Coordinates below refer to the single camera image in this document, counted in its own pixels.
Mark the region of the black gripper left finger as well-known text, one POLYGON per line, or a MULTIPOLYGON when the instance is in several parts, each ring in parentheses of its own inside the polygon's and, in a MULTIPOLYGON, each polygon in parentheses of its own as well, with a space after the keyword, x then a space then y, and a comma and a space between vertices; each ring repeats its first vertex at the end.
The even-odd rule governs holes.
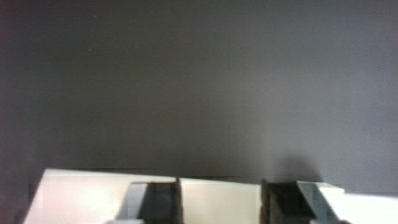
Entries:
POLYGON ((180 191, 175 182, 147 185, 138 218, 143 224, 180 224, 180 191))

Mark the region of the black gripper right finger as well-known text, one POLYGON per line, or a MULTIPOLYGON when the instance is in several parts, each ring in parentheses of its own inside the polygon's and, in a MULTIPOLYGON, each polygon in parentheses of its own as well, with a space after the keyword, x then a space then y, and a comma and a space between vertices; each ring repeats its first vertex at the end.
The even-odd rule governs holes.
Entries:
POLYGON ((344 190, 324 182, 260 182, 260 224, 340 224, 328 199, 344 190))

